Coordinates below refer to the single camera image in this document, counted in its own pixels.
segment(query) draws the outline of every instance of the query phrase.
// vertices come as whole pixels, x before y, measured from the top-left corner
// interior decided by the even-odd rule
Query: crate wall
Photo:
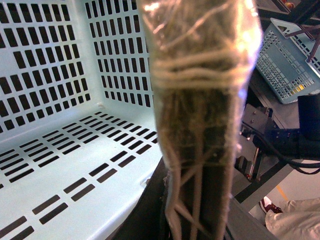
[[[0,239],[105,239],[161,158],[134,1],[0,3]]]

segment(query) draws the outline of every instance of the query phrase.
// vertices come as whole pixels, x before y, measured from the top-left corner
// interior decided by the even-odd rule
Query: floor
[[[314,163],[314,161],[310,160],[303,161],[303,163],[312,162]],[[267,197],[270,198],[276,206],[278,206],[281,201],[320,198],[320,173],[306,175],[294,170],[269,192]],[[258,219],[259,222],[265,224],[266,214],[261,210],[259,204],[254,206],[249,212]]]

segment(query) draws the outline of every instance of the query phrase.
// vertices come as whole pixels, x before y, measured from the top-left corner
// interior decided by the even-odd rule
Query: rectangular ventilation hole
[[[80,147],[81,147],[80,145],[75,145],[75,146],[69,148],[68,150],[63,151],[62,153],[63,153],[64,155],[67,155],[68,153],[71,153],[72,151],[74,151],[74,150],[76,150],[76,149],[78,149],[78,148],[80,148]]]
[[[31,18],[29,9],[28,9],[28,5],[25,4],[25,3],[21,3],[20,4],[20,8],[21,8],[21,11],[22,11],[22,14],[23,14],[23,17],[24,17],[24,21],[26,23],[32,23],[32,18]]]
[[[26,217],[22,216],[19,219],[17,219],[16,221],[14,221],[13,223],[11,223],[8,226],[6,226],[5,228],[1,229],[0,230],[0,239],[3,238],[8,233],[12,232],[17,227],[19,227],[22,224],[24,224],[26,221],[27,221]]]
[[[23,158],[20,158],[20,159],[18,159],[18,160],[16,160],[16,161],[13,161],[13,162],[11,162],[11,163],[9,163],[9,164],[1,167],[0,170],[2,170],[2,171],[3,171],[3,170],[6,170],[7,168],[10,168],[10,167],[12,167],[12,166],[14,166],[14,165],[16,165],[16,164],[18,164],[18,163],[21,163],[23,160],[24,160]]]
[[[75,126],[74,128],[69,129],[67,132],[71,133],[71,132],[73,132],[73,131],[75,131],[75,130],[77,130],[79,128],[81,128],[81,126]]]
[[[142,148],[140,148],[138,151],[136,151],[137,154],[141,155],[143,154],[145,151],[147,151],[149,148],[151,148],[151,145],[147,144],[145,146],[143,146]]]
[[[44,162],[40,163],[38,166],[39,166],[40,168],[42,168],[42,167],[44,167],[44,166],[52,163],[53,161],[55,161],[55,160],[57,160],[57,159],[59,159],[59,157],[58,157],[58,156],[54,156],[54,157],[48,159],[47,161],[44,161]]]
[[[53,136],[53,137],[47,139],[47,141],[48,141],[48,142],[51,142],[51,141],[53,141],[53,140],[55,140],[55,139],[58,139],[58,138],[62,137],[63,135],[64,135],[63,133],[60,133],[60,134],[58,134],[58,135],[56,135],[56,136]]]
[[[126,154],[127,154],[126,151],[122,151],[119,154],[117,154],[116,156],[114,156],[113,158],[111,158],[110,161],[115,162],[115,161],[119,160],[120,158],[122,158]]]
[[[33,169],[31,168],[31,169],[29,169],[29,170],[21,173],[20,175],[11,178],[9,181],[10,181],[10,183],[13,183],[13,182],[15,182],[15,181],[17,181],[17,180],[19,180],[19,179],[21,179],[21,178],[23,178],[23,177],[31,174],[31,173],[33,173],[34,171],[35,171],[35,170],[33,170]]]
[[[74,143],[75,143],[74,141],[69,141],[64,145],[57,147],[56,149],[62,150],[62,149],[66,148],[66,147],[68,147],[68,146],[70,146],[71,144],[74,144]]]
[[[37,154],[39,154],[39,153],[41,153],[41,152],[43,152],[43,151],[45,151],[45,150],[47,150],[47,149],[48,149],[48,147],[45,146],[45,147],[43,147],[43,148],[41,148],[41,149],[39,149],[39,150],[37,150],[37,151],[34,151],[33,153],[30,153],[28,156],[29,156],[29,157],[33,157],[34,155],[37,155]]]
[[[101,133],[102,133],[102,134],[106,134],[106,133],[110,132],[110,131],[113,130],[113,129],[115,129],[115,128],[112,126],[112,127],[108,128],[108,129],[102,131]]]
[[[79,134],[81,134],[81,133],[83,133],[85,131],[87,131],[87,129],[82,129],[80,131],[77,131],[77,132],[73,133],[72,136],[77,136],[77,135],[79,135]]]
[[[29,141],[29,142],[21,145],[20,148],[24,148],[24,147],[26,147],[26,146],[28,146],[28,145],[31,145],[31,144],[33,144],[33,143],[35,143],[35,142],[37,142],[37,141],[39,141],[39,140],[38,140],[38,139],[35,139],[35,140],[32,140],[32,141]]]
[[[34,14],[34,17],[35,17],[35,20],[39,23],[39,22],[42,22],[42,17],[41,17],[41,13],[40,13],[40,9],[39,9],[39,6],[38,4],[31,4],[31,7],[32,7],[32,11],[33,11],[33,14]]]
[[[40,147],[40,146],[42,146],[43,145],[43,143],[38,143],[38,144],[36,144],[36,145],[34,145],[34,146],[32,146],[32,147],[29,147],[29,148],[27,148],[27,149],[25,149],[25,150],[23,150],[25,153],[27,153],[27,152],[29,152],[29,151],[31,151],[32,149],[35,149],[35,148],[37,148],[37,147]]]
[[[10,44],[10,47],[14,48],[14,47],[17,47],[18,46],[18,43],[16,41],[16,37],[15,37],[15,34],[14,32],[12,31],[11,28],[5,28],[4,29],[4,33],[5,33],[5,36]]]
[[[4,94],[12,93],[10,86],[7,82],[7,79],[5,77],[0,77],[0,86],[1,86]]]
[[[8,3],[7,6],[10,11],[13,22],[14,23],[21,23],[16,5],[14,3]]]
[[[47,201],[45,201],[44,203],[40,204],[35,209],[33,209],[32,212],[35,215],[37,215],[38,213],[42,212],[44,209],[46,209],[50,205],[54,204],[59,199],[60,199],[60,197],[58,195],[54,195],[53,197],[51,197],[50,199],[48,199]]]
[[[130,142],[132,142],[133,140],[135,140],[136,138],[135,137],[129,137],[128,139],[126,139],[125,141],[123,141],[122,143],[121,143],[121,145],[123,145],[123,146],[125,146],[125,145],[127,145],[128,143],[130,143]]]
[[[114,131],[113,133],[109,134],[107,137],[108,138],[112,138],[113,136],[117,135],[118,133],[120,133],[121,131],[120,130],[116,130]]]
[[[140,144],[142,144],[143,142],[141,140],[135,142],[134,144],[132,144],[131,146],[129,146],[130,150],[135,149],[136,147],[138,147]]]
[[[87,180],[83,177],[81,179],[79,179],[78,181],[74,182],[73,184],[71,184],[70,186],[68,186],[67,188],[65,188],[63,191],[68,194],[71,191],[73,191],[74,189],[76,189],[77,187],[79,187],[81,184],[85,183]]]
[[[54,153],[53,151],[49,151],[41,156],[36,157],[35,159],[33,159],[33,161],[36,163],[36,162],[40,161],[41,159],[44,159],[44,158],[50,156],[53,153]]]
[[[123,128],[128,129],[128,128],[132,127],[133,125],[134,125],[133,123],[129,123],[128,125],[124,126]]]
[[[78,139],[81,140],[81,139],[84,139],[85,137],[88,137],[89,135],[91,135],[93,132],[90,131],[90,132],[87,132],[86,134],[82,135],[82,136],[79,136]]]
[[[143,129],[142,131],[138,132],[137,135],[138,135],[138,136],[141,136],[141,135],[145,134],[145,133],[148,132],[148,131],[149,131],[149,129],[145,128],[145,129]]]
[[[6,152],[4,152],[4,153],[1,153],[1,154],[0,154],[0,158],[2,158],[3,156],[8,155],[8,154],[10,154],[10,153],[12,153],[12,152],[14,152],[14,151],[15,151],[14,149],[11,149],[11,150],[9,150],[9,151],[6,151]]]
[[[118,164],[119,167],[123,168],[124,166],[128,165],[130,162],[132,162],[134,159],[136,159],[135,156],[129,156],[127,159],[122,161],[121,163]]]
[[[8,24],[9,23],[8,17],[6,15],[6,11],[5,11],[4,6],[2,5],[2,3],[0,3],[0,22],[2,24]]]
[[[89,173],[89,175],[91,177],[93,177],[93,176],[97,175],[98,173],[100,173],[103,169],[107,168],[108,166],[109,166],[108,164],[104,163],[104,164],[100,165],[99,167],[97,167],[95,170],[91,171]]]
[[[130,132],[133,133],[133,132],[137,131],[137,130],[140,129],[140,128],[141,128],[141,126],[135,126],[134,128],[132,128],[132,129],[130,130]]]
[[[28,166],[29,166],[28,163],[22,164],[21,166],[18,166],[18,167],[16,167],[16,168],[14,168],[14,169],[6,172],[4,175],[5,175],[6,177],[7,177],[7,176],[10,176],[11,174],[14,174],[14,173],[16,173],[16,172],[20,171],[21,169],[24,169],[24,168],[26,168],[26,167],[28,167]]]
[[[149,133],[147,136],[145,136],[144,137],[144,139],[150,139],[150,138],[152,138],[154,135],[156,135],[157,133],[155,132],[155,131],[153,131],[153,132],[151,132],[151,133]]]
[[[55,216],[57,216],[59,213],[61,213],[63,210],[65,210],[68,207],[68,205],[64,202],[57,206],[54,210],[43,216],[39,219],[40,223],[43,225],[49,222],[51,219],[53,219]]]
[[[10,240],[23,240],[26,237],[28,237],[30,234],[32,234],[35,230],[32,226],[28,226],[25,230],[20,232],[18,235],[14,236]]]
[[[71,197],[71,199],[76,202],[79,199],[81,199],[83,196],[85,196],[86,194],[91,192],[93,189],[95,189],[95,186],[90,184],[90,185],[86,186],[84,189],[82,189],[80,192],[78,192],[75,195],[73,195]]]
[[[108,178],[110,178],[113,174],[115,174],[117,172],[117,170],[115,170],[114,168],[109,170],[107,173],[103,174],[101,177],[99,177],[97,179],[97,181],[99,183],[103,183],[105,180],[107,180]]]
[[[123,139],[123,138],[126,137],[126,136],[128,136],[128,134],[127,134],[127,133],[124,133],[124,134],[121,134],[120,136],[118,136],[117,138],[115,138],[114,140],[115,140],[116,142],[118,142],[118,141],[120,141],[121,139]]]
[[[91,141],[97,139],[99,136],[98,135],[94,135],[90,138],[88,138],[87,140],[83,141],[84,144],[90,143]]]
[[[5,162],[7,162],[7,161],[9,161],[9,160],[17,157],[17,156],[19,156],[18,153],[14,154],[14,155],[11,155],[11,156],[9,156],[9,157],[7,157],[7,158],[5,158],[5,159],[2,159],[2,160],[0,161],[0,164],[3,164],[3,163],[5,163]]]
[[[100,130],[102,130],[102,129],[104,129],[104,128],[108,127],[108,126],[109,126],[109,124],[104,124],[104,125],[102,125],[102,126],[100,126],[100,127],[96,128],[95,130],[96,130],[96,131],[100,131]]]

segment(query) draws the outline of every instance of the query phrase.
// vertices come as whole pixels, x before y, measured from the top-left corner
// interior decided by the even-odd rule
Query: clear plastic film
[[[251,0],[140,0],[174,240],[220,240],[262,32]]]
[[[251,0],[140,0],[166,165],[230,160],[261,43]]]

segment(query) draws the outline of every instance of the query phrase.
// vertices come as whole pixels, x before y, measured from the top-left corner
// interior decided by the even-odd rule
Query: white crate
[[[105,239],[161,158],[135,1],[0,3],[0,239]]]

